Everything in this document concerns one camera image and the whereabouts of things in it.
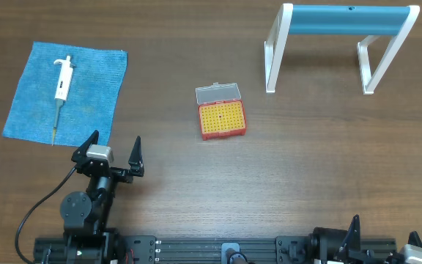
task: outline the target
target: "white frame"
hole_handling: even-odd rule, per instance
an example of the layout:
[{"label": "white frame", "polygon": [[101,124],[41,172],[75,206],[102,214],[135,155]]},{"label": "white frame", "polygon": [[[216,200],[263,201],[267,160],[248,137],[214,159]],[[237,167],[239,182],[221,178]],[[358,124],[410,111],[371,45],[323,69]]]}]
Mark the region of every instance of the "white frame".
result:
[{"label": "white frame", "polygon": [[[401,44],[403,44],[410,33],[411,28],[415,24],[420,7],[417,5],[410,5],[409,7],[410,14],[408,14],[407,19],[401,26],[399,33],[395,37],[392,37],[391,41],[388,43],[388,47],[385,50],[377,69],[374,71],[374,75],[371,75],[367,47],[380,36],[371,35],[358,43],[360,77],[364,95],[372,95],[374,93],[380,79],[383,77],[388,66],[400,49]],[[284,47],[286,46],[289,27],[291,25],[292,11],[292,4],[281,5],[270,33],[268,34],[267,41],[264,42],[264,76],[267,93],[275,92],[276,80],[278,79]]]}]

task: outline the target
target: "blue bar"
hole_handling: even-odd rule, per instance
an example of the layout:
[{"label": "blue bar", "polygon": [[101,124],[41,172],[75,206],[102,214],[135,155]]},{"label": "blue bar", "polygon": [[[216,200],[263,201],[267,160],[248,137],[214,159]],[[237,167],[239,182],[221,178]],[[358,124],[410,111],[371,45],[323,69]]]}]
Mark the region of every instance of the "blue bar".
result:
[{"label": "blue bar", "polygon": [[397,35],[410,7],[294,5],[290,34]]}]

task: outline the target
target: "open box lid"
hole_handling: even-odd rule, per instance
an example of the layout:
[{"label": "open box lid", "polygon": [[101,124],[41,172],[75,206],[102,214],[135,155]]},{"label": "open box lid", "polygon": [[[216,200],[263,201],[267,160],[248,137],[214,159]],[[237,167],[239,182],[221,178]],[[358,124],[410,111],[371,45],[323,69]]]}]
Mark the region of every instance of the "open box lid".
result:
[{"label": "open box lid", "polygon": [[230,100],[240,100],[239,87],[236,83],[214,83],[208,87],[196,88],[196,102],[199,105]]}]

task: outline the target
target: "blue towel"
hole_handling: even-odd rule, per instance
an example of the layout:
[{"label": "blue towel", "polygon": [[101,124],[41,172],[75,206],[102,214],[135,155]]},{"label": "blue towel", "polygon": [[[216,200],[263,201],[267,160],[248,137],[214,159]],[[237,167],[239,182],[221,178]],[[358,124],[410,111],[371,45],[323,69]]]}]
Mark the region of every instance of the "blue towel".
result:
[{"label": "blue towel", "polygon": [[127,53],[53,43],[35,42],[32,46],[3,136],[51,144],[61,70],[61,65],[53,62],[68,54],[75,68],[67,101],[59,113],[55,144],[79,146],[97,129],[98,144],[107,145]]}]

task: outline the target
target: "wooden tabletop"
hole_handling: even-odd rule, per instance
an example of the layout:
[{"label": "wooden tabletop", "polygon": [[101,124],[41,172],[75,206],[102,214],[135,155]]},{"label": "wooden tabletop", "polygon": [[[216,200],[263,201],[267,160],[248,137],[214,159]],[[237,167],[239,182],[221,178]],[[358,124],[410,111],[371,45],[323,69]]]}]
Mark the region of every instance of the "wooden tabletop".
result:
[{"label": "wooden tabletop", "polygon": [[[421,6],[373,95],[362,93],[353,36],[289,36],[266,94],[263,42],[281,3],[0,2],[0,262],[20,262],[17,226],[73,166],[74,147],[1,135],[34,41],[128,52],[109,145],[126,166],[141,135],[146,174],[117,189],[109,226],[122,234],[274,238],[346,229],[358,213],[362,235],[422,239],[422,1],[312,3]],[[387,43],[369,46],[371,63]],[[201,140],[195,88],[213,82],[238,83],[245,136]],[[88,180],[73,175],[36,209],[26,256],[36,237],[61,236],[59,204]]]}]

